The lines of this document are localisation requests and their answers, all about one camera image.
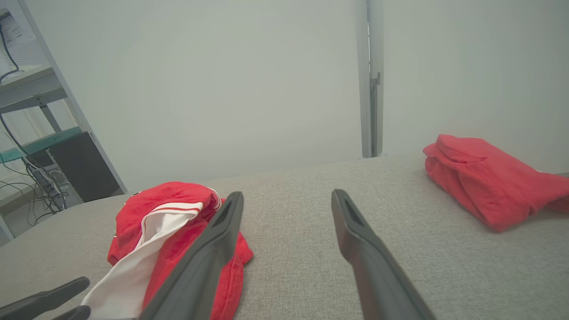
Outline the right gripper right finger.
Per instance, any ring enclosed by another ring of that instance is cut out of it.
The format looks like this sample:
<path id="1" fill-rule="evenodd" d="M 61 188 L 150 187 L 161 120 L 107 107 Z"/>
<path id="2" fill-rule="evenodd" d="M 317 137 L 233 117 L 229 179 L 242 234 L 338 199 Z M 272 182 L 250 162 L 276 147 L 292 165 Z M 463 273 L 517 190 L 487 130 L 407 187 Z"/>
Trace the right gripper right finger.
<path id="1" fill-rule="evenodd" d="M 349 194 L 331 194 L 339 249 L 353 268 L 364 320 L 436 320 Z"/>

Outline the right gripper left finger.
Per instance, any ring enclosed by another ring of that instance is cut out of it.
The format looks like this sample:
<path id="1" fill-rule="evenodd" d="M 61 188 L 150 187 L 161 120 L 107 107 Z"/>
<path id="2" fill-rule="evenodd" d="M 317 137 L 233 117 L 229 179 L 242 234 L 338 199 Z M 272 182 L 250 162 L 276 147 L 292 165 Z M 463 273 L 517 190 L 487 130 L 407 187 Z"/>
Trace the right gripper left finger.
<path id="1" fill-rule="evenodd" d="M 229 194 L 139 320 L 210 319 L 221 271 L 235 254 L 243 208 L 243 194 Z"/>

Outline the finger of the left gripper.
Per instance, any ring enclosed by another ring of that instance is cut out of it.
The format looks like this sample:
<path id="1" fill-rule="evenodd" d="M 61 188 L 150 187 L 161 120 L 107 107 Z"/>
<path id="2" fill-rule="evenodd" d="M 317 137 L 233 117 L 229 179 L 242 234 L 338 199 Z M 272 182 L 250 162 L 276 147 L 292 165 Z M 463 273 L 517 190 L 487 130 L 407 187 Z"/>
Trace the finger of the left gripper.
<path id="1" fill-rule="evenodd" d="M 87 277 L 79 277 L 55 289 L 42 291 L 0 308 L 0 320 L 34 320 L 55 310 L 80 294 L 90 285 Z"/>
<path id="2" fill-rule="evenodd" d="M 51 320 L 88 320 L 91 316 L 91 308 L 86 305 L 80 305 L 63 314 L 56 316 Z"/>

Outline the red and white jersey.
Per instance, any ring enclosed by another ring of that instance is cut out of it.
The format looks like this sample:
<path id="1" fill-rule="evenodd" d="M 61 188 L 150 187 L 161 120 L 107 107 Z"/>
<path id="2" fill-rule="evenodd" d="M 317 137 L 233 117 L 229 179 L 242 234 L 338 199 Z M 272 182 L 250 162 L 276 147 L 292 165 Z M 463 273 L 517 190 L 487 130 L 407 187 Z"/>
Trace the red and white jersey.
<path id="1" fill-rule="evenodd" d="M 116 215 L 112 269 L 83 299 L 88 320 L 138 318 L 223 202 L 215 190 L 185 182 L 130 196 Z"/>

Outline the red shorts white hem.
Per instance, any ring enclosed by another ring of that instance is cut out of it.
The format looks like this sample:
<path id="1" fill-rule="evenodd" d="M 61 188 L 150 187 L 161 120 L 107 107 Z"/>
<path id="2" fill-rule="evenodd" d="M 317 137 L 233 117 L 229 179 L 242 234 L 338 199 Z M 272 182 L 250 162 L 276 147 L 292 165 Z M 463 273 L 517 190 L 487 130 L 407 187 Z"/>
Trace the red shorts white hem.
<path id="1" fill-rule="evenodd" d="M 544 208 L 569 215 L 569 177 L 539 172 L 484 139 L 441 134 L 423 153 L 429 177 L 493 231 Z"/>

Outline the black computer tower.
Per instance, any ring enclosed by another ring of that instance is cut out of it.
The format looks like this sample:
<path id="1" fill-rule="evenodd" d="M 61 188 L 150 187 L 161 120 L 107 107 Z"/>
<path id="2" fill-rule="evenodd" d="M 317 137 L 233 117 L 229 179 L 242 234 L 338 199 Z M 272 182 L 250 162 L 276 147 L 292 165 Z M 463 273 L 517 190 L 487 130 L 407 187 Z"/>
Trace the black computer tower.
<path id="1" fill-rule="evenodd" d="M 89 133 L 80 133 L 48 150 L 83 202 L 124 194 Z"/>

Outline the teal shelf board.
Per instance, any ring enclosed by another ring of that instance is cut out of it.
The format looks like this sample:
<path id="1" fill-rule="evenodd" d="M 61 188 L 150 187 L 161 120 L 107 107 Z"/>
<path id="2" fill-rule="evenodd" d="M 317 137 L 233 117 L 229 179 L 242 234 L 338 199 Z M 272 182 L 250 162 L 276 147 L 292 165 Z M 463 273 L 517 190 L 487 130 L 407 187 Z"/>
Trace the teal shelf board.
<path id="1" fill-rule="evenodd" d="M 55 144 L 61 143 L 64 140 L 69 140 L 74 136 L 80 135 L 81 133 L 83 133 L 83 130 L 81 130 L 79 126 L 76 126 L 74 128 L 66 129 L 58 133 L 53 133 L 49 136 L 44 136 L 28 144 L 23 144 L 23 150 L 28 152 L 28 154 L 33 154 L 44 150 L 45 148 L 49 148 Z M 11 148 L 10 150 L 0 152 L 0 160 L 3 163 L 18 160 L 25 156 L 27 156 L 26 153 L 22 153 L 18 148 Z"/>

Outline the grey desk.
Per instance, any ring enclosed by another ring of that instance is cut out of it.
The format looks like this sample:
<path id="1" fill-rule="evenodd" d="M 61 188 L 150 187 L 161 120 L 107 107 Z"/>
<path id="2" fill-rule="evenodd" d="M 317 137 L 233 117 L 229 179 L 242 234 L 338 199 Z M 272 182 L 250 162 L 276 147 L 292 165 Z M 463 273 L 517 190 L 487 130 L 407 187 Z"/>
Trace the grey desk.
<path id="1" fill-rule="evenodd" d="M 0 85 L 0 115 L 39 107 L 57 133 L 61 128 L 48 104 L 68 97 L 53 67 L 41 65 Z"/>

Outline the metal shelf with equipment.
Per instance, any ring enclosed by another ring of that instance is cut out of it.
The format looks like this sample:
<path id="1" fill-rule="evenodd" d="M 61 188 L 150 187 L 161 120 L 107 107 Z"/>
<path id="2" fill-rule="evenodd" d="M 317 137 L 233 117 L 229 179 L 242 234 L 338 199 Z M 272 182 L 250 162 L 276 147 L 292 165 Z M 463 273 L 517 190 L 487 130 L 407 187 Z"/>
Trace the metal shelf with equipment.
<path id="1" fill-rule="evenodd" d="M 110 161 L 110 159 L 108 158 L 108 155 L 106 154 L 104 148 L 100 144 L 98 137 L 94 134 L 93 128 L 91 127 L 91 124 L 88 122 L 87 118 L 85 117 L 83 110 L 80 108 L 80 105 L 79 105 L 75 95 L 73 94 L 73 91 L 69 87 L 67 79 L 65 79 L 62 71 L 59 68 L 59 65 L 57 65 L 57 62 L 55 61 L 55 58 L 53 57 L 52 51 L 49 48 L 47 42 L 45 41 L 45 37 L 41 33 L 40 28 L 39 28 L 35 18 L 32 16 L 31 11 L 30 11 L 27 3 L 26 3 L 26 0 L 17 0 L 17 1 L 18 1 L 19 6 L 22 9 L 23 14 L 26 17 L 28 24 L 31 27 L 31 30 L 34 31 L 34 34 L 35 34 L 41 48 L 43 49 L 45 56 L 47 57 L 51 67 L 53 68 L 53 71 L 54 71 L 55 75 L 57 76 L 57 79 L 60 82 L 61 87 L 63 88 L 63 90 L 67 94 L 67 98 L 69 99 L 69 101 L 72 105 L 72 109 L 73 109 L 72 113 L 73 113 L 73 117 L 74 117 L 75 121 L 80 125 L 80 127 L 83 130 L 85 130 L 91 136 L 91 140 L 93 141 L 95 147 L 97 148 L 97 150 L 101 154 L 102 159 L 105 161 L 110 172 L 112 173 L 112 176 L 115 178 L 116 182 L 118 183 L 119 189 L 122 191 L 123 194 L 128 194 L 128 189 L 126 188 L 124 182 L 122 182 L 121 178 L 119 177 L 118 172 L 116 172 L 114 166 L 112 165 L 112 162 Z"/>

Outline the grey metal partition post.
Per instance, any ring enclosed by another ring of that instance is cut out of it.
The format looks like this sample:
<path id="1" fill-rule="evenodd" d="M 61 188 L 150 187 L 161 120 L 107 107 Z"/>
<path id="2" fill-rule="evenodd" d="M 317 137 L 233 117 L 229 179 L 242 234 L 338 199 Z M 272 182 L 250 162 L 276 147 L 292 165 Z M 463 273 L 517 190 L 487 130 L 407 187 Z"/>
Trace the grey metal partition post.
<path id="1" fill-rule="evenodd" d="M 385 0 L 368 0 L 372 155 L 383 155 Z"/>
<path id="2" fill-rule="evenodd" d="M 358 87 L 360 94 L 362 156 L 372 156 L 372 126 L 370 105 L 369 41 L 367 0 L 354 0 L 354 21 L 357 45 Z"/>

